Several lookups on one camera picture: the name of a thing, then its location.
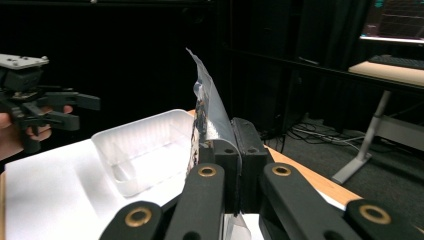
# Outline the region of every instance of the gray carpet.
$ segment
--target gray carpet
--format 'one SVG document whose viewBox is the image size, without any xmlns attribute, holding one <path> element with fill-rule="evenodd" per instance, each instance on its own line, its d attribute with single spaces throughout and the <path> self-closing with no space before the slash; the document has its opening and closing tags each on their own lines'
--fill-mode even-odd
<svg viewBox="0 0 424 240">
<path fill-rule="evenodd" d="M 316 138 L 317 134 L 335 135 L 322 121 L 304 119 L 291 128 L 283 138 L 266 140 L 265 144 L 287 157 L 331 179 L 358 150 L 346 142 L 329 143 Z M 363 136 L 358 131 L 345 131 L 338 139 Z M 348 141 L 360 147 L 361 139 Z M 369 153 L 371 159 L 342 186 L 366 199 L 373 199 L 392 208 L 409 221 L 424 229 L 424 158 L 413 151 L 384 139 L 375 138 Z"/>
</svg>

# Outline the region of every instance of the dark background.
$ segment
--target dark background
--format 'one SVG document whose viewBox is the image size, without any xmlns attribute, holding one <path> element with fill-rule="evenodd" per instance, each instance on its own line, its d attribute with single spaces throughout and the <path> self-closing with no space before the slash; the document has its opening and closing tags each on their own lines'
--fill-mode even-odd
<svg viewBox="0 0 424 240">
<path fill-rule="evenodd" d="M 261 137 L 284 134 L 308 112 L 339 131 L 365 131 L 383 88 L 235 56 L 238 49 L 347 71 L 375 54 L 421 58 L 423 48 L 359 41 L 370 0 L 0 1 L 0 52 L 48 56 L 40 84 L 101 98 L 100 111 L 75 107 L 81 129 L 55 130 L 42 151 L 170 109 L 193 109 L 205 63 L 230 118 Z M 394 92 L 387 113 L 423 101 Z M 424 122 L 422 108 L 400 116 Z M 27 156 L 24 153 L 8 161 Z"/>
</svg>

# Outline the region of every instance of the desk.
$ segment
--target desk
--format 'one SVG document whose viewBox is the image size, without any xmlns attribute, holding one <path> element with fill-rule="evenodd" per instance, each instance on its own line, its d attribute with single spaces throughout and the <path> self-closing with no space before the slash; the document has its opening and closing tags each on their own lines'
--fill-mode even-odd
<svg viewBox="0 0 424 240">
<path fill-rule="evenodd" d="M 66 155 L 63 154 L 64 151 L 67 151 L 67 153 L 70 154 L 70 156 L 58 156 L 58 153 L 62 153 L 62 155 Z M 51 157 L 55 156 L 56 159 L 53 159 L 54 161 L 61 161 L 62 163 L 65 164 L 69 164 L 69 166 L 71 166 L 73 171 L 92 171 L 92 179 L 86 179 L 86 180 L 90 180 L 92 182 L 96 182 L 99 180 L 104 180 L 102 175 L 100 173 L 97 173 L 95 171 L 96 167 L 98 167 L 99 160 L 97 159 L 97 155 L 94 152 L 93 153 L 94 146 L 91 143 L 91 140 L 85 140 L 82 142 L 78 142 L 75 144 L 71 144 L 68 146 L 64 146 L 58 149 L 53 149 L 44 153 L 40 153 L 37 154 L 33 157 L 31 157 L 32 159 L 34 158 L 43 158 L 43 161 L 50 161 L 52 160 Z M 318 190 L 320 193 L 328 196 L 331 199 L 334 199 L 336 201 L 336 203 L 345 206 L 349 201 L 351 200 L 355 200 L 355 199 L 359 199 L 360 197 L 350 191 L 348 191 L 347 189 L 333 183 L 332 181 L 330 181 L 329 179 L 326 179 L 324 177 L 322 177 L 321 175 L 311 171 L 310 169 L 302 166 L 301 164 L 295 162 L 294 160 L 287 158 L 286 156 L 278 153 L 277 151 L 274 151 L 273 149 L 269 149 L 274 160 L 276 162 L 283 162 L 283 163 L 287 163 L 290 164 L 294 167 L 296 167 L 304 176 L 305 178 L 313 185 L 313 187 Z M 81 158 L 76 159 L 75 156 L 79 156 L 81 154 L 84 154 L 84 159 L 81 160 Z M 70 160 L 72 161 L 79 161 L 80 163 L 77 165 L 77 167 L 75 167 L 76 165 L 72 162 L 69 162 Z M 6 179 L 6 174 L 7 172 L 4 172 L 1 175 L 1 206 L 2 208 L 0 209 L 0 215 L 1 215 L 1 223 L 0 223 L 0 232 L 4 233 L 5 232 L 5 226 L 4 226 L 4 217 L 5 217 L 5 179 Z"/>
<path fill-rule="evenodd" d="M 352 66 L 349 68 L 349 71 L 424 87 L 424 71 L 422 70 L 376 64 L 366 61 Z M 383 115 L 391 94 L 391 91 L 384 90 L 377 110 L 368 126 L 358 155 L 332 177 L 332 180 L 336 183 L 343 184 L 369 160 L 371 155 L 368 153 L 368 149 L 376 135 L 424 151 L 424 142 L 422 141 L 422 137 L 424 136 L 423 127 Z"/>
</svg>

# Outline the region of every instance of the metal table leg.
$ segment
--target metal table leg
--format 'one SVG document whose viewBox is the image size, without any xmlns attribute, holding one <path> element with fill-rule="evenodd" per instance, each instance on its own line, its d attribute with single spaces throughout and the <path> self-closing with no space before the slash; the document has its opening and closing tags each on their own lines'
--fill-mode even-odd
<svg viewBox="0 0 424 240">
<path fill-rule="evenodd" d="M 377 132 L 378 125 L 381 122 L 381 117 L 383 116 L 384 109 L 386 108 L 390 95 L 390 91 L 384 91 L 383 96 L 380 99 L 380 103 L 378 104 L 377 110 L 371 120 L 370 125 L 368 126 L 367 133 L 365 134 L 365 138 L 362 142 L 358 155 L 331 178 L 334 182 L 338 184 L 343 184 L 356 171 L 358 171 L 359 168 L 361 168 L 371 157 L 371 154 L 368 153 L 368 149 Z"/>
</svg>

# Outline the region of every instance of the monitor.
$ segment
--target monitor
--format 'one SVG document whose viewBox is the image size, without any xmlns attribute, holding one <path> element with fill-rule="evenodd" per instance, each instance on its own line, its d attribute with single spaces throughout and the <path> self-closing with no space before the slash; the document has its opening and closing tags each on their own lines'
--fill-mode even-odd
<svg viewBox="0 0 424 240">
<path fill-rule="evenodd" d="M 424 0 L 372 0 L 360 39 L 424 46 Z"/>
</svg>

